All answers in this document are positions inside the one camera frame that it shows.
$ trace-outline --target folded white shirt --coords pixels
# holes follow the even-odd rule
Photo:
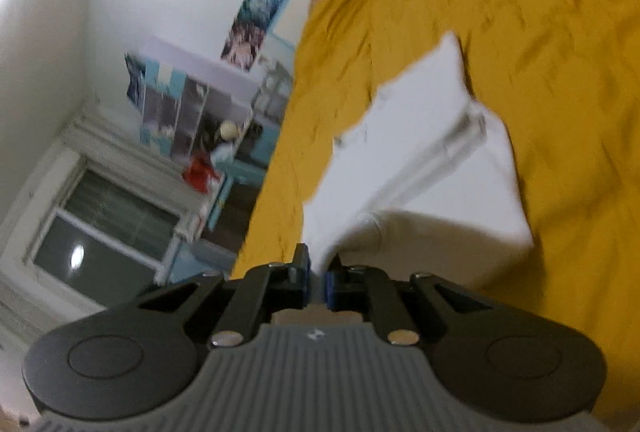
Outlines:
[[[311,269],[342,263],[407,280],[428,271],[474,286],[521,259],[532,238],[501,120],[468,94],[458,40],[439,46],[378,93],[334,140],[302,241]]]

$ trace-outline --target silver screw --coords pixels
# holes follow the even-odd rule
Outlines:
[[[391,331],[386,339],[393,346],[414,346],[420,341],[420,335],[408,329],[396,329]]]
[[[210,341],[215,347],[235,347],[244,342],[244,336],[238,331],[220,331],[213,335]]]

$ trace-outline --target yellow fabric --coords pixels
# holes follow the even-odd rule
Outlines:
[[[236,276],[290,258],[332,136],[449,29],[510,131],[536,237],[486,293],[596,341],[609,364],[597,415],[638,404],[640,0],[320,0]]]

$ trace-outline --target red object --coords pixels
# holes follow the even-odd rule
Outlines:
[[[209,179],[220,180],[219,174],[213,169],[208,155],[194,156],[191,165],[182,172],[184,179],[194,190],[200,193],[209,193]]]

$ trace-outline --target bright light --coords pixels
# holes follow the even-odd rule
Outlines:
[[[78,269],[84,259],[84,247],[78,244],[71,252],[71,269]]]

